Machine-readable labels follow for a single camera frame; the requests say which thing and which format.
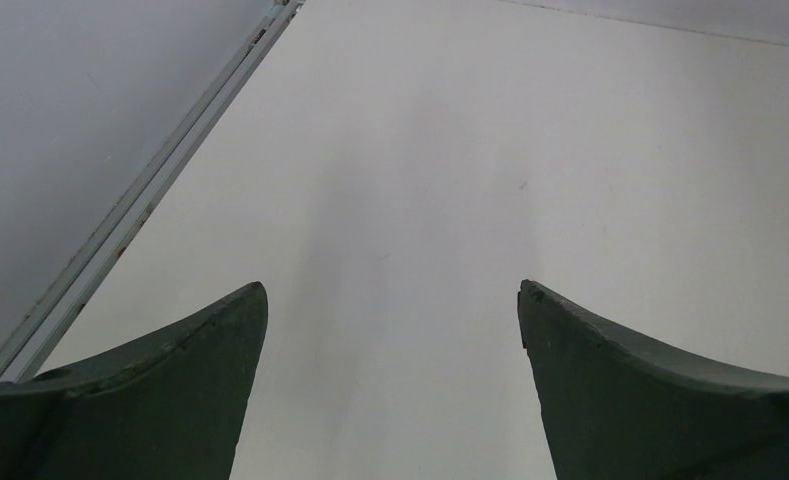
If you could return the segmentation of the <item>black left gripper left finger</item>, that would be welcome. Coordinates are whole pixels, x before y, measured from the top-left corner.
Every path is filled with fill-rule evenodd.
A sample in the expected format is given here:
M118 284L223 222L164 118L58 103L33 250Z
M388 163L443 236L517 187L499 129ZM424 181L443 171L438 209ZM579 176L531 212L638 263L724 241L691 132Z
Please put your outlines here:
M0 382L0 479L226 479L268 324L247 284L25 382Z

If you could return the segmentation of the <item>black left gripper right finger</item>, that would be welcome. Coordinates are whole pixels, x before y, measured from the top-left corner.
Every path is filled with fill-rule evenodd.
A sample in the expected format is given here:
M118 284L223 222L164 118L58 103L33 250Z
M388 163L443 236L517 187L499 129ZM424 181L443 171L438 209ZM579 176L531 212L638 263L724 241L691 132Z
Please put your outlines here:
M668 345L525 280L517 296L560 479L789 479L789 377Z

